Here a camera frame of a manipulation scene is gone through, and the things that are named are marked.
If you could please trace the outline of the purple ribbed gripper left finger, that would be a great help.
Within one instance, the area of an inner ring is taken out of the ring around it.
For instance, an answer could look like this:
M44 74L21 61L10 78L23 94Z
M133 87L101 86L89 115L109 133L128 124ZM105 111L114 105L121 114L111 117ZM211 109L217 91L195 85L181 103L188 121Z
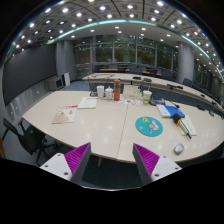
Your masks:
M72 183L80 183L90 155L91 143L86 143L66 154L56 153L41 169Z

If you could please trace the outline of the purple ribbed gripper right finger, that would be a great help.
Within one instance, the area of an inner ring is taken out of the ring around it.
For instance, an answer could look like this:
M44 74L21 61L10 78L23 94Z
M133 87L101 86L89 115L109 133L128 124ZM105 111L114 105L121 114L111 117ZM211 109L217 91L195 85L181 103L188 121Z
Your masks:
M169 157L159 156L136 143L133 144L132 153L143 185L181 170L181 167Z

